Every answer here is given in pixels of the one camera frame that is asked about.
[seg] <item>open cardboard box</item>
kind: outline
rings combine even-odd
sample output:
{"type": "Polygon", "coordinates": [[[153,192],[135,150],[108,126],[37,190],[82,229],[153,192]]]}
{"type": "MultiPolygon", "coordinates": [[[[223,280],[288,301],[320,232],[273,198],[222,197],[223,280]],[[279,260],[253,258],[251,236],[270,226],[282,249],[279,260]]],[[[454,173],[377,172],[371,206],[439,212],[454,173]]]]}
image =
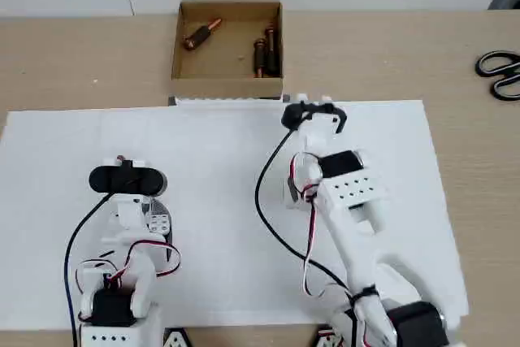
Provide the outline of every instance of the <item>open cardboard box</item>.
{"type": "Polygon", "coordinates": [[[283,88],[282,6],[277,1],[183,1],[171,78],[177,98],[279,98],[283,88]],[[222,23],[195,50],[183,40],[203,24],[222,23]],[[269,24],[278,29],[280,77],[255,78],[253,43],[269,24]]]}

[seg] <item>white paper sheet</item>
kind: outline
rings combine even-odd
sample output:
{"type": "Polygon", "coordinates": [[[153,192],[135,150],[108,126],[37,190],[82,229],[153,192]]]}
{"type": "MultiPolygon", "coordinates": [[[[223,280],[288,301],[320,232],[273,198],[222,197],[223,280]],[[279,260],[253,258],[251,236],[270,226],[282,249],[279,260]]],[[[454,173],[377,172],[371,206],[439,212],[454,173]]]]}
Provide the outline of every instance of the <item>white paper sheet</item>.
{"type": "MultiPolygon", "coordinates": [[[[351,148],[373,151],[381,178],[401,213],[445,219],[436,155],[421,102],[340,103],[351,148]]],[[[63,255],[72,230],[101,198],[90,171],[107,157],[144,159],[162,171],[160,197],[173,218],[183,256],[178,274],[162,278],[157,299],[167,326],[322,322],[326,304],[301,289],[301,262],[265,229],[254,208],[254,186],[286,130],[279,102],[183,102],[177,107],[10,113],[0,144],[0,328],[69,326],[63,255]]],[[[305,248],[308,215],[282,205],[282,180],[294,153],[290,142],[266,175],[261,202],[270,221],[305,248]]],[[[107,205],[80,234],[75,266],[96,254],[107,205]]],[[[435,267],[466,306],[449,229],[437,232],[435,267]]],[[[315,258],[345,277],[331,238],[318,222],[315,258]]],[[[310,286],[328,280],[310,273],[310,286]]],[[[79,295],[74,287],[77,307],[79,295]]]]}

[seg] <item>wooden table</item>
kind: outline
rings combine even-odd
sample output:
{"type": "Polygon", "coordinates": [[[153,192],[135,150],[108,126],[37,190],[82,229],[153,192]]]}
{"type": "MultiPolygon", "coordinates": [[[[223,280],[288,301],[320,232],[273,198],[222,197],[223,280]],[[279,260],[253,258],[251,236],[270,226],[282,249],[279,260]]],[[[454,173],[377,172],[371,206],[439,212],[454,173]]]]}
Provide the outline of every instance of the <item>wooden table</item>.
{"type": "MultiPolygon", "coordinates": [[[[175,22],[173,15],[0,20],[0,118],[8,110],[166,105],[175,22]]],[[[285,92],[423,99],[470,298],[463,323],[470,346],[520,338],[520,103],[493,99],[490,80],[473,72],[488,50],[520,51],[519,28],[517,11],[284,15],[285,92]]],[[[313,330],[189,335],[196,346],[305,346],[313,330]]],[[[0,345],[70,341],[67,332],[1,332],[0,345]]]]}

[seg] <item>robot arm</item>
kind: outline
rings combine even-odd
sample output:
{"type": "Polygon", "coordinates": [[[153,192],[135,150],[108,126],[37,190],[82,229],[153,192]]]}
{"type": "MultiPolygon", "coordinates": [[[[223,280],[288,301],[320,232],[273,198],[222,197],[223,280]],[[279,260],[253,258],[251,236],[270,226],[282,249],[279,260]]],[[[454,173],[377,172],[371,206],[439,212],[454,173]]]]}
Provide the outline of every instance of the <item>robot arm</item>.
{"type": "Polygon", "coordinates": [[[392,277],[399,281],[395,285],[401,289],[395,295],[379,294],[379,289],[391,290],[376,275],[384,253],[377,236],[388,229],[387,194],[368,166],[366,153],[331,152],[345,120],[345,113],[330,102],[288,105],[282,118],[282,124],[296,131],[302,145],[302,151],[291,161],[291,174],[284,186],[285,202],[303,210],[310,208],[308,202],[314,203],[348,271],[351,309],[349,313],[337,310],[331,325],[352,346],[447,346],[445,318],[440,313],[444,302],[435,300],[437,292],[421,292],[434,298],[432,302],[422,301],[410,283],[412,276],[392,270],[392,277]],[[368,229],[361,230],[361,223],[368,229]],[[428,340],[421,334],[429,335],[428,340]]]}
{"type": "Polygon", "coordinates": [[[152,296],[157,278],[180,266],[180,254],[169,242],[170,215],[155,199],[166,179],[144,163],[118,158],[94,169],[89,182],[95,191],[115,193],[110,200],[115,213],[101,239],[103,254],[76,272],[82,345],[97,345],[103,337],[130,346],[163,345],[152,296]]]}

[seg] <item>black scissors handle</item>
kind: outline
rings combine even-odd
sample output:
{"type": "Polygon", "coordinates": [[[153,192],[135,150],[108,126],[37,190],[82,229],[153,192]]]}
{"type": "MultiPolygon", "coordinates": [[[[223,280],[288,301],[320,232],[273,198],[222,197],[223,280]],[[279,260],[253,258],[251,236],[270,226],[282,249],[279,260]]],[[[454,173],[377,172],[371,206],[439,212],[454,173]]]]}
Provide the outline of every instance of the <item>black scissors handle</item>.
{"type": "Polygon", "coordinates": [[[502,79],[493,83],[490,88],[490,93],[496,99],[500,99],[501,101],[520,100],[520,93],[505,94],[500,92],[502,87],[520,81],[520,54],[510,50],[494,50],[482,56],[474,65],[474,70],[477,72],[477,75],[481,77],[503,76],[502,79]],[[509,62],[499,67],[486,68],[485,63],[489,59],[507,59],[509,62]]]}

